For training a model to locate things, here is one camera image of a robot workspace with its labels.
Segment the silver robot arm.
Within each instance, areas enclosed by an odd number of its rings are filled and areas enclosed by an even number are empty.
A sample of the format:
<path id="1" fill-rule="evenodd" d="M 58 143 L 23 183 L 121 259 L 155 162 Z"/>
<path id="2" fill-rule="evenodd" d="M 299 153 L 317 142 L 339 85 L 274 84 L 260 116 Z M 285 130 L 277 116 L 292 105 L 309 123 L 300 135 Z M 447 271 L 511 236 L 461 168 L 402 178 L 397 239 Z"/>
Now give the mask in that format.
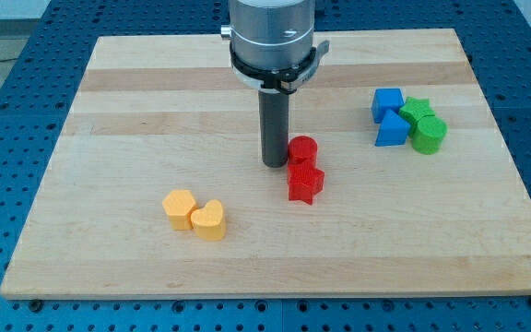
<path id="1" fill-rule="evenodd" d="M 316 70 L 313 0 L 230 0 L 230 60 L 253 89 L 291 94 Z"/>

